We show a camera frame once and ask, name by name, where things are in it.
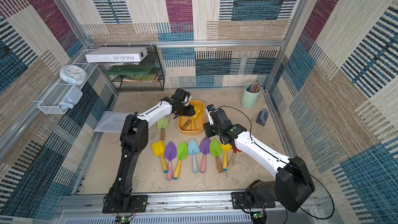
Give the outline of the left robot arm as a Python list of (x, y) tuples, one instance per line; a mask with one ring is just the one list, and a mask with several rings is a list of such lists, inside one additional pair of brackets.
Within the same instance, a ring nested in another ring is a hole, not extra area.
[(189, 104), (192, 96), (183, 89), (176, 89), (171, 97), (164, 97), (157, 105), (143, 113), (134, 113), (126, 117), (120, 135), (122, 155), (117, 177), (108, 194), (104, 197), (102, 212), (126, 213), (132, 211), (132, 179), (141, 152), (149, 141), (148, 129), (161, 118), (170, 114), (175, 117), (195, 114), (194, 106)]

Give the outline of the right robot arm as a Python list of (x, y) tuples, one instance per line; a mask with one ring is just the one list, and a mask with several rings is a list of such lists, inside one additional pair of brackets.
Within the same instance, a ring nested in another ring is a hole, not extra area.
[(255, 138), (240, 124), (232, 124), (222, 108), (206, 107), (209, 122), (204, 124), (210, 138), (219, 136), (220, 142), (248, 154), (261, 164), (275, 180), (275, 200), (290, 212), (296, 212), (315, 191), (315, 185), (303, 159), (283, 155)]

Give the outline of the yellow plastic storage box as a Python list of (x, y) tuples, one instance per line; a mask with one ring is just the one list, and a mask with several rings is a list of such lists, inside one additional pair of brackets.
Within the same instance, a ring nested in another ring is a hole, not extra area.
[(192, 117), (188, 116), (180, 116), (178, 117), (178, 129), (182, 134), (192, 134), (197, 135), (201, 134), (204, 130), (204, 122), (205, 122), (205, 106), (204, 103), (200, 100), (191, 100), (189, 102), (190, 105), (194, 106), (194, 110), (199, 110), (199, 113), (195, 114)]

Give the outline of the light blue shovel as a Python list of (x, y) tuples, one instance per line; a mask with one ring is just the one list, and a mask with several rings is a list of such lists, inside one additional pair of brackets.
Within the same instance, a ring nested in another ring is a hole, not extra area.
[(198, 163), (196, 154), (200, 152), (199, 146), (195, 139), (190, 139), (188, 143), (188, 154), (192, 156), (193, 173), (198, 173)]

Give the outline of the white folio box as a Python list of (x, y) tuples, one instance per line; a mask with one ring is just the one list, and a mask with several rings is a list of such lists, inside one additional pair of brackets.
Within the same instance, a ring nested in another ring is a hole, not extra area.
[(146, 47), (101, 47), (86, 54), (89, 63), (141, 62), (148, 55)]

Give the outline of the colourful picture book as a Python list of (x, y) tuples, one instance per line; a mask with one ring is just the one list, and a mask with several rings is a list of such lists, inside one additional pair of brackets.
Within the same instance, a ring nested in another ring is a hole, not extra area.
[(158, 79), (157, 74), (128, 75), (124, 76), (122, 81), (127, 83), (143, 83), (143, 82), (156, 82), (157, 79)]

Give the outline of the mint green pencil cup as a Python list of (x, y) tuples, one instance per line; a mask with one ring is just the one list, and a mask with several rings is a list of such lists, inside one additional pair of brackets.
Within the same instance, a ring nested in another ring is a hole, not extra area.
[(257, 99), (260, 95), (261, 88), (251, 90), (252, 83), (247, 83), (244, 85), (243, 94), (240, 100), (241, 106), (247, 109), (254, 108), (257, 103)]

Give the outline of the coloured pencils in cup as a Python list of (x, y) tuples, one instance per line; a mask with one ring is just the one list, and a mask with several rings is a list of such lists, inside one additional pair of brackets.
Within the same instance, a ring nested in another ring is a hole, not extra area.
[(261, 89), (261, 82), (259, 80), (254, 80), (247, 88), (250, 93), (257, 93)]

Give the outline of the green book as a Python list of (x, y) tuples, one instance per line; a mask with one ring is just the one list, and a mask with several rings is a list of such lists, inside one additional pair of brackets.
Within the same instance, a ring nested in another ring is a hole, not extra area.
[(113, 66), (105, 73), (108, 76), (149, 75), (153, 67), (148, 65), (123, 65)]

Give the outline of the light blue cloth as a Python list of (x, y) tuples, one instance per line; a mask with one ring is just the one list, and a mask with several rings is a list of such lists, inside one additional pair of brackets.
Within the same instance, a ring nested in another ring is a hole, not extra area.
[(73, 109), (82, 96), (83, 92), (77, 86), (72, 86), (60, 102), (60, 109), (62, 111)]

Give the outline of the white round clock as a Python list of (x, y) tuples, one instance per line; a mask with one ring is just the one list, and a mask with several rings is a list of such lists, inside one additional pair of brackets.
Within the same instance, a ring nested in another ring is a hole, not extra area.
[(72, 85), (82, 85), (88, 78), (87, 72), (76, 65), (66, 65), (59, 72), (60, 78)]

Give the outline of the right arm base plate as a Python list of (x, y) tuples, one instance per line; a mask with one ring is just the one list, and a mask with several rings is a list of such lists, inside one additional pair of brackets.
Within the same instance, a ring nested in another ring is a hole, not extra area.
[(232, 205), (234, 209), (247, 210), (253, 208), (275, 208), (274, 201), (256, 200), (256, 198), (244, 191), (233, 191), (231, 193)]

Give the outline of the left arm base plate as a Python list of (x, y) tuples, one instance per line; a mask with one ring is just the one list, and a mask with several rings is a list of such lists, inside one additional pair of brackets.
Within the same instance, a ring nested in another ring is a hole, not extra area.
[(144, 213), (146, 211), (147, 195), (131, 195), (115, 198), (104, 197), (103, 214)]

